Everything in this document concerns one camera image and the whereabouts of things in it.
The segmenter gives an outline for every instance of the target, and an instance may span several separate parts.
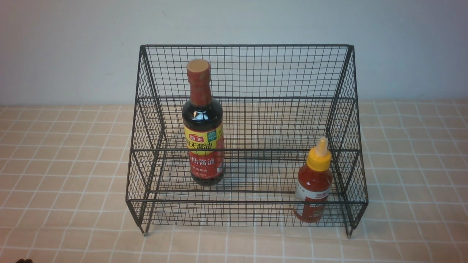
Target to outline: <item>metal wire mesh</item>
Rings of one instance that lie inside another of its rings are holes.
[[[226,173],[212,187],[191,179],[183,134],[185,66],[195,58],[210,62],[224,110]],[[306,204],[294,201],[295,180],[322,136],[334,184],[324,216],[308,224],[292,212]],[[353,46],[141,46],[126,197],[142,232],[150,224],[314,225],[351,234],[368,204]]]

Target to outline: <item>soy sauce bottle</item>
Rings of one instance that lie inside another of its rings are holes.
[[[190,100],[182,109],[185,140],[189,151],[192,179],[203,186],[216,185],[224,176],[223,108],[212,98],[210,64],[194,59],[187,64]]]

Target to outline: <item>white wall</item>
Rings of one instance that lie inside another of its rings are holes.
[[[354,44],[361,99],[468,98],[464,0],[3,0],[0,104],[132,103],[141,44]]]

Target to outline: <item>yellow label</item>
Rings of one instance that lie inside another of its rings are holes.
[[[224,148],[223,124],[212,131],[192,131],[184,127],[185,140],[189,149],[222,149]],[[212,151],[193,151],[196,155],[207,155]]]

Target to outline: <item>grid pattern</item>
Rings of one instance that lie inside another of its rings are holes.
[[[191,180],[187,162],[181,111],[194,58],[210,61],[224,109],[226,174],[216,187]],[[347,45],[142,46],[127,193],[141,231],[314,225],[350,235],[368,204],[354,72]],[[335,183],[320,222],[304,224],[292,213],[297,170],[323,136]]]
[[[369,206],[351,240],[287,226],[143,238],[124,202],[133,105],[0,106],[0,262],[468,262],[468,101],[359,110]]]

